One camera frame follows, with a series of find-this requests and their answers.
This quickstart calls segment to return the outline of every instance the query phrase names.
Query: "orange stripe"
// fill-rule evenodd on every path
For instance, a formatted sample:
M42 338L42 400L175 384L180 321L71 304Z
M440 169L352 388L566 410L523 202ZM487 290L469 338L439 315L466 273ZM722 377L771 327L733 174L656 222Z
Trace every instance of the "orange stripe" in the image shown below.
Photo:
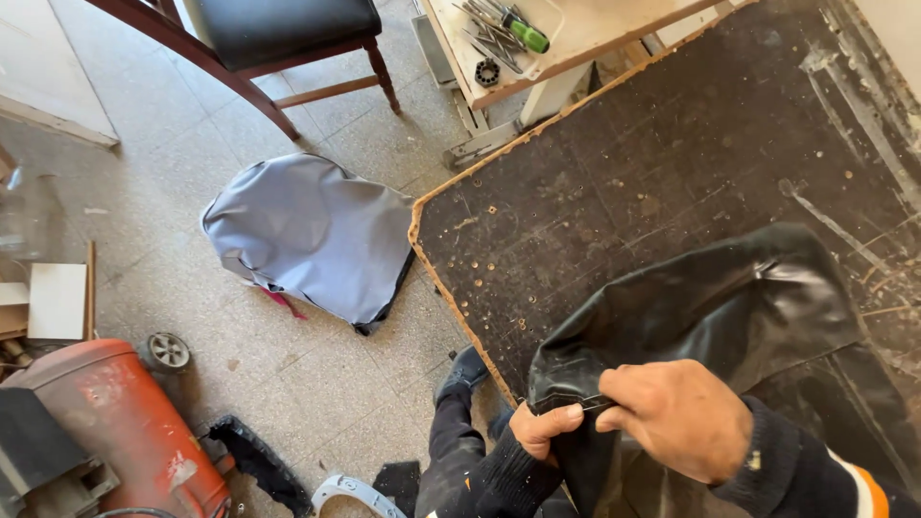
M864 479L869 488L870 497L873 499L873 518L889 518L889 499L886 498L886 492L876 483L876 480L873 480L873 475L868 473L866 469L858 465L854 465L854 469Z

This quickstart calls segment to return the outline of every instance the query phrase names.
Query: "black vinyl seat cover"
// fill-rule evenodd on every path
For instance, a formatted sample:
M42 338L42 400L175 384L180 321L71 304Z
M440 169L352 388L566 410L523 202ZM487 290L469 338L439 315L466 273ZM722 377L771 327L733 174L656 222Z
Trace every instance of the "black vinyl seat cover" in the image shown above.
M579 429L553 441L586 517L737 515L635 441L594 430L616 404L598 392L602 371L672 359L697 359L846 460L914 490L915 430L862 339L832 256L805 227L777 223L600 289L538 348L528 403L536 413L575 402L588 409Z
M231 72L380 34L373 0L187 0L198 37Z

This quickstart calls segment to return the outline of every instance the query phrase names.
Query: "black wheel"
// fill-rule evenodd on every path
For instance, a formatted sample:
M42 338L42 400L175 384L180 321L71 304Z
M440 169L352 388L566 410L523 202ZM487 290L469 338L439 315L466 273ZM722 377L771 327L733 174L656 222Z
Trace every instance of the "black wheel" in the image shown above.
M154 333L137 351L150 371L179 374L192 363L192 352L178 336Z

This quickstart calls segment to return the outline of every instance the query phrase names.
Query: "black chair seat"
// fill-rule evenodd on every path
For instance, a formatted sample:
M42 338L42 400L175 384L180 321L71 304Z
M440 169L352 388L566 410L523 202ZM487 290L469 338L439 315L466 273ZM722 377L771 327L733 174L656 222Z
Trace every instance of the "black chair seat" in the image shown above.
M188 0L198 37L231 72L380 34L372 0Z

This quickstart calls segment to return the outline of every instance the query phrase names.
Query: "person's left hand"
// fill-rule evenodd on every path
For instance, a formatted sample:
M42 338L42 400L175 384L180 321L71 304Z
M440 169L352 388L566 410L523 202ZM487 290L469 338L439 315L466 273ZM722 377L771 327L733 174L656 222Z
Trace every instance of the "person's left hand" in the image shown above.
M528 404L521 403L509 420L508 427L530 456L556 465L556 459L550 454L550 439L575 430L582 424L582 418L582 405L579 403L554 408L542 416L534 416Z

